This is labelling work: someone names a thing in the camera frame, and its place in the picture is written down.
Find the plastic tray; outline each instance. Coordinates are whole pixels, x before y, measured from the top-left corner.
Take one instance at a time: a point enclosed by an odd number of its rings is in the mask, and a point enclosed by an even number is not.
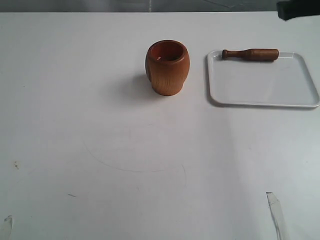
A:
[[[207,55],[210,95],[223,105],[315,108],[320,98],[303,57],[279,53],[274,62],[221,59]]]

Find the wooden pestle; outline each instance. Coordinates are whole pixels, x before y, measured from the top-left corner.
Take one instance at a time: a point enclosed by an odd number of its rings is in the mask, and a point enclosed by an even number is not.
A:
[[[275,61],[279,57],[278,49],[251,48],[243,51],[222,51],[222,59],[241,58],[247,61]]]

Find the white tray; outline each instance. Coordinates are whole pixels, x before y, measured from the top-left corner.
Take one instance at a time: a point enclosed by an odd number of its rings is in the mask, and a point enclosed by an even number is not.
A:
[[[210,95],[223,105],[315,108],[320,98],[303,57],[279,53],[274,62],[221,59],[207,55]]]

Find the white tabletop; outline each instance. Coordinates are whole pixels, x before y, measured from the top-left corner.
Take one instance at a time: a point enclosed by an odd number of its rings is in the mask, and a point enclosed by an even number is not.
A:
[[[320,87],[320,17],[275,12],[0,13],[0,219],[13,240],[319,239],[320,107],[223,108],[206,55],[301,54]],[[157,95],[148,47],[185,44],[182,91]]]

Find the gray background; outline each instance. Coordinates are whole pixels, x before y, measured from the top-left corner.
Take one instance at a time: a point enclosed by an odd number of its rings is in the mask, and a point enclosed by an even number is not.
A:
[[[0,0],[0,12],[275,11],[277,0]]]

